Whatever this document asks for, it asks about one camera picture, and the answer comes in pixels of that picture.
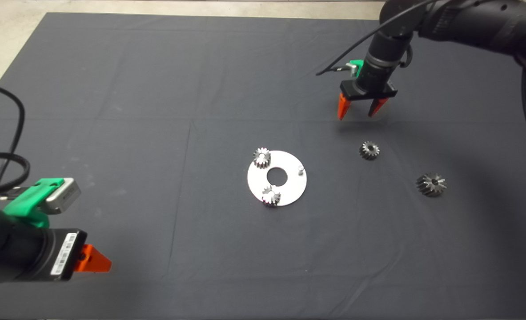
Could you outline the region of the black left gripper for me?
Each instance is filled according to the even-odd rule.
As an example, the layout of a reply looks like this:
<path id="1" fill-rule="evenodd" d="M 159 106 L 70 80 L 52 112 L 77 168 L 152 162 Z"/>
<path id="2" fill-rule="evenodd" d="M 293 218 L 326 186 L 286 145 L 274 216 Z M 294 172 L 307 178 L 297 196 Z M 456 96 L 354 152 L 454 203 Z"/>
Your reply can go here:
<path id="1" fill-rule="evenodd" d="M 76 228 L 0 224 L 0 281 L 69 281 L 74 272 L 109 272 L 112 262 Z"/>

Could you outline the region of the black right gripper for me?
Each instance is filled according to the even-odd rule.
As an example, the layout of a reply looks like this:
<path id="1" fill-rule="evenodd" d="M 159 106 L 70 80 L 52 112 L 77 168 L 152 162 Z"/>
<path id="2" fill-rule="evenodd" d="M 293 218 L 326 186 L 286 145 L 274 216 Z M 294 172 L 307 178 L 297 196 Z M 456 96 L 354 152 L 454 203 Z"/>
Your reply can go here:
<path id="1" fill-rule="evenodd" d="M 350 100 L 369 100 L 371 102 L 368 116 L 374 117 L 387 103 L 395 97 L 398 90 L 389 78 L 399 66 L 400 60 L 387 61 L 366 55 L 363 66 L 356 79 L 344 80 L 340 83 L 341 93 L 338 97 L 337 117 L 344 119 L 351 106 Z"/>

